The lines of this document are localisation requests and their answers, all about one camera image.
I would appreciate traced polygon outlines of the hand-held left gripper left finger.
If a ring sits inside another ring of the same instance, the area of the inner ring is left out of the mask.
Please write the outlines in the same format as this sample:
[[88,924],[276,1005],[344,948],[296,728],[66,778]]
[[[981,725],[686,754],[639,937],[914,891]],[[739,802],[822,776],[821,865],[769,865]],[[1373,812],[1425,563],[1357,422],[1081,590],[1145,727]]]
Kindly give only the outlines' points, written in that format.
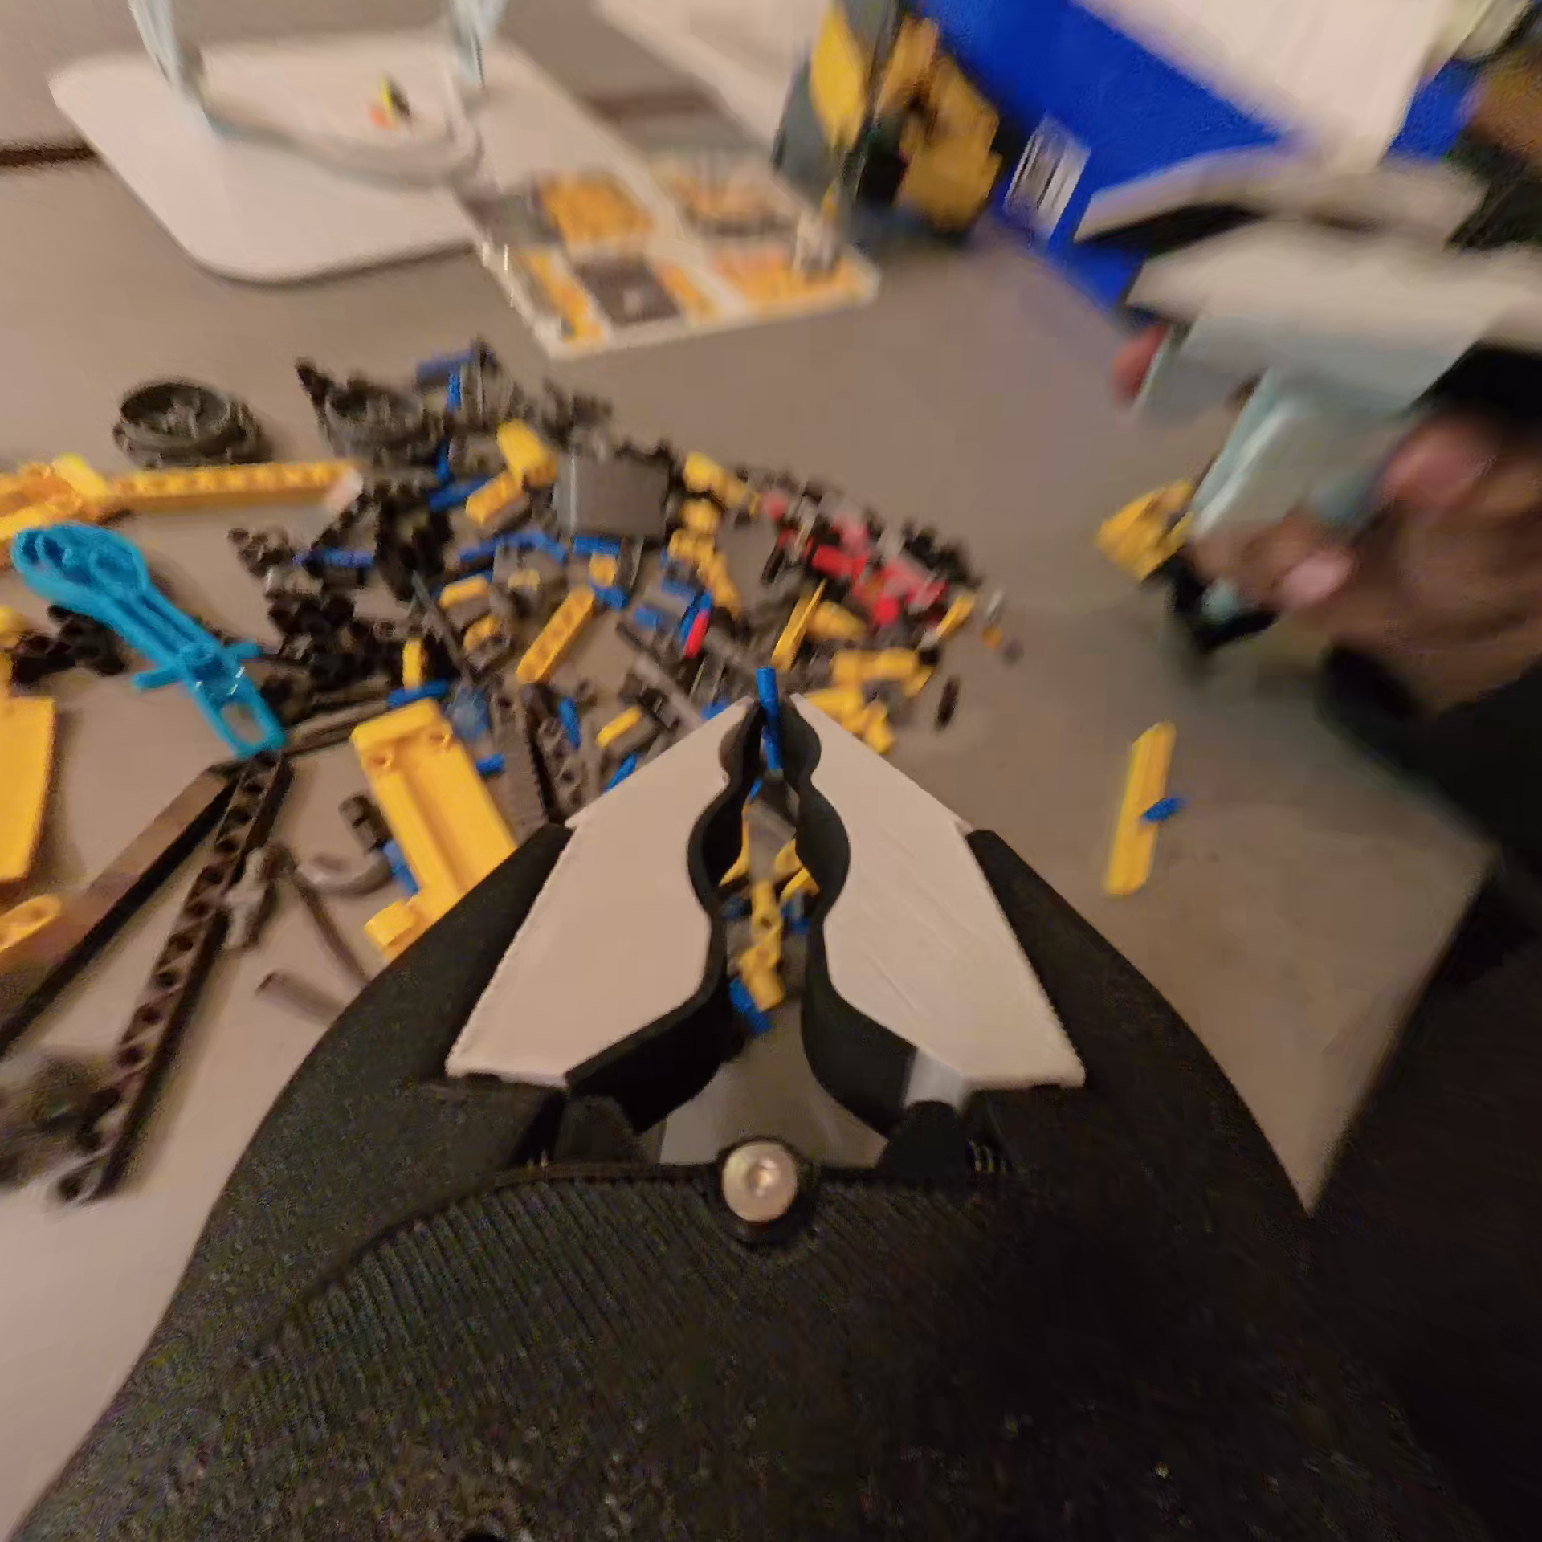
[[760,730],[728,706],[569,820],[447,1077],[610,1101],[639,1131],[708,1087],[737,1042],[720,892]]

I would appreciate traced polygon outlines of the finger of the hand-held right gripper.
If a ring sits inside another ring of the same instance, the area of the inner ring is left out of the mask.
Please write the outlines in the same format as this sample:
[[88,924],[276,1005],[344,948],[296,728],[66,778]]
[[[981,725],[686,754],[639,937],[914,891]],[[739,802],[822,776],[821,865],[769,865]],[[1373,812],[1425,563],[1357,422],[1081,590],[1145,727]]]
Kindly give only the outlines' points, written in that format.
[[1316,336],[1537,344],[1539,251],[1263,222],[1148,259],[1128,306],[1187,324],[1293,324]]
[[1481,341],[1478,320],[1312,332],[1271,319],[1200,319],[1160,348],[1137,391],[1137,410],[1179,423],[1246,388],[1271,388],[1351,415],[1394,418]]

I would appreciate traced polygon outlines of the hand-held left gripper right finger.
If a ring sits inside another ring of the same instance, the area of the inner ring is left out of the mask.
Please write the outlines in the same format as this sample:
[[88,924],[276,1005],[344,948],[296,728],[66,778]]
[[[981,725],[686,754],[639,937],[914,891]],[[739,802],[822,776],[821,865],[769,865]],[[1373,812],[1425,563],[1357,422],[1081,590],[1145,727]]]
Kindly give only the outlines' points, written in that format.
[[920,1106],[1083,1088],[973,828],[810,698],[782,704],[781,751],[816,886],[802,1042],[819,1088],[882,1136]]

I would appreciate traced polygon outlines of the yellow toy beam with holes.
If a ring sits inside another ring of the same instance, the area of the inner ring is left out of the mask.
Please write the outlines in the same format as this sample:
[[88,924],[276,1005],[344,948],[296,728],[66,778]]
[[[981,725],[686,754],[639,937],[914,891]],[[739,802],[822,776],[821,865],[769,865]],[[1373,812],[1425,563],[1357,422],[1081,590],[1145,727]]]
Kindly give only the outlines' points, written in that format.
[[1120,801],[1102,876],[1102,894],[1128,899],[1147,887],[1155,865],[1165,815],[1150,817],[1169,796],[1169,776],[1177,744],[1177,727],[1153,723],[1136,738],[1128,752]]

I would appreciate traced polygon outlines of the pile of toy building parts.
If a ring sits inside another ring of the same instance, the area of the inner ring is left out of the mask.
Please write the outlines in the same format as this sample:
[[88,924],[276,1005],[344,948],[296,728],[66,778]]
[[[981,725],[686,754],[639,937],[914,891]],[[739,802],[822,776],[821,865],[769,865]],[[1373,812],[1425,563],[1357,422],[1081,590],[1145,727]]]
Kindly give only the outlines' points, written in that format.
[[279,754],[239,760],[183,688],[143,691],[180,698],[223,759],[82,891],[3,908],[10,1054],[190,870],[109,1050],[3,1075],[5,1188],[85,1205],[125,1184],[217,956],[259,945],[279,887],[366,982],[333,897],[384,895],[363,936],[397,960],[530,839],[757,699],[760,667],[885,756],[959,634],[1002,643],[1001,593],[928,526],[617,434],[609,402],[525,393],[483,344],[406,386],[442,425],[424,465],[337,454],[104,476],[58,457],[3,475],[3,573],[48,611],[45,627],[3,611],[3,894],[29,878],[53,801],[43,687],[148,669],[24,584],[22,531],[132,542],[178,609],[259,646],[244,667],[284,730]]

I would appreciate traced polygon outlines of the person's right forearm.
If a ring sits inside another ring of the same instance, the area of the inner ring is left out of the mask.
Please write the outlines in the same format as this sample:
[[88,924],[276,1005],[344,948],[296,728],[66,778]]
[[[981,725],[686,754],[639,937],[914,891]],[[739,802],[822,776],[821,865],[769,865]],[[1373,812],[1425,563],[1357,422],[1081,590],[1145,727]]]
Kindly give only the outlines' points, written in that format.
[[1473,703],[1428,711],[1378,664],[1325,654],[1322,711],[1507,857],[1540,868],[1540,666]]

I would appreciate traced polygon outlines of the person's right hand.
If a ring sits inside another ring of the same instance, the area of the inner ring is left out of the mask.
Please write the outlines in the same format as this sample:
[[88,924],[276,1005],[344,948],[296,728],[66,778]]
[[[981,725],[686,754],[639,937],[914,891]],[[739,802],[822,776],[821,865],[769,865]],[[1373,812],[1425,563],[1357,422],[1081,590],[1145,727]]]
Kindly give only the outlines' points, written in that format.
[[1539,666],[1539,357],[1478,351],[1418,409],[1354,531],[1298,508],[1190,536],[1182,564],[1269,613],[1330,667],[1362,667],[1418,715]]

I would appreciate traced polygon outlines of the small yellow toy subassembly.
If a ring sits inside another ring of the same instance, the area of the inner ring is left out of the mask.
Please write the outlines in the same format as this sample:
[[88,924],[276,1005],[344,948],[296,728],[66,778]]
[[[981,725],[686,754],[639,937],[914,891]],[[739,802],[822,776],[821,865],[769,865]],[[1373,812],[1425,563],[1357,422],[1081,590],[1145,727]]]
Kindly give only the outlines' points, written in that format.
[[1179,479],[1131,500],[1105,519],[1094,548],[1137,585],[1152,581],[1185,547],[1195,483]]

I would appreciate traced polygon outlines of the blue plastic bin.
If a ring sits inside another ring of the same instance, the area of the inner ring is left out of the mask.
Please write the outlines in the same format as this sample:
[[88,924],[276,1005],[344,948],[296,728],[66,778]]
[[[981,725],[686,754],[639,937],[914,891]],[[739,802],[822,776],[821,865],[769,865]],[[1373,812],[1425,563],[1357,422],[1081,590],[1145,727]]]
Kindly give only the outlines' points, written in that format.
[[1484,60],[1532,4],[1455,4],[1385,158],[1343,165],[1163,44],[1152,4],[920,4],[944,49],[1022,132],[997,219],[1099,311],[1142,264],[1237,226],[1454,230],[1475,205],[1444,166]]

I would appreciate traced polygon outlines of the partly built yellow toy model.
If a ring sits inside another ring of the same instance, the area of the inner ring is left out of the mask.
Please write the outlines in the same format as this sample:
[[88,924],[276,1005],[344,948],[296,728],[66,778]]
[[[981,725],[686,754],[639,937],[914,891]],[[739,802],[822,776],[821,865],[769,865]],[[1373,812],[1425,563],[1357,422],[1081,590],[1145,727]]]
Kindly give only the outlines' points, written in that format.
[[826,4],[773,140],[803,206],[792,272],[962,243],[1023,145],[912,4]]

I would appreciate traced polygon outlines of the light blue brick separator tool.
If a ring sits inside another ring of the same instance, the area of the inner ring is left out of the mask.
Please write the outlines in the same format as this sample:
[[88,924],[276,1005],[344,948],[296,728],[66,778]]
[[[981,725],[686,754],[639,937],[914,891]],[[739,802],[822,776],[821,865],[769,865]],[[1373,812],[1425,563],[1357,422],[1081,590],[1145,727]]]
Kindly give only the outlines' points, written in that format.
[[34,526],[11,539],[10,563],[34,595],[146,661],[135,690],[182,688],[236,760],[284,749],[286,730],[246,669],[260,646],[223,643],[177,608],[133,542],[82,523]]

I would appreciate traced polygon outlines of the dark grey toothed toy wheel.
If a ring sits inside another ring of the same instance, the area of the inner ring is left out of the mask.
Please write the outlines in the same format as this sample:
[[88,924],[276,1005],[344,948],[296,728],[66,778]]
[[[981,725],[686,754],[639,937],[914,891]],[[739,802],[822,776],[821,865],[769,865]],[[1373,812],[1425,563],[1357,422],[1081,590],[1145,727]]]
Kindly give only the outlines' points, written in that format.
[[111,438],[145,471],[252,466],[271,457],[271,441],[241,396],[175,378],[125,393]]
[[442,418],[416,388],[368,377],[339,380],[304,357],[294,370],[320,434],[341,457],[389,468],[424,465],[439,454]]

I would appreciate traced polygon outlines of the yellow grey sticker sheet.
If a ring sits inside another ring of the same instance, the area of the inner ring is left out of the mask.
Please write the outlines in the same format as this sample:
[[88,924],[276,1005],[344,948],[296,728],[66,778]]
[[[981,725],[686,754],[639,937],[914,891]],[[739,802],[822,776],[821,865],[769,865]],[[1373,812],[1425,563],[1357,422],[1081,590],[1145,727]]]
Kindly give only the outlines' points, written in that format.
[[832,316],[880,290],[871,261],[742,153],[545,171],[469,213],[483,269],[553,360]]

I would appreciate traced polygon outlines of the white book stand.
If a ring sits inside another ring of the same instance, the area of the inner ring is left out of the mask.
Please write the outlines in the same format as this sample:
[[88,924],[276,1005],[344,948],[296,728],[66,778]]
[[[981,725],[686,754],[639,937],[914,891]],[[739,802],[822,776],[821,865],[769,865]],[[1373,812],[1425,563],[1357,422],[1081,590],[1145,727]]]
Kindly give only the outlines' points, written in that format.
[[[504,4],[447,4],[427,31],[196,49],[173,4],[130,4],[140,52],[48,79],[98,161],[202,271],[278,287],[472,250],[463,197]],[[411,126],[381,131],[381,76]]]

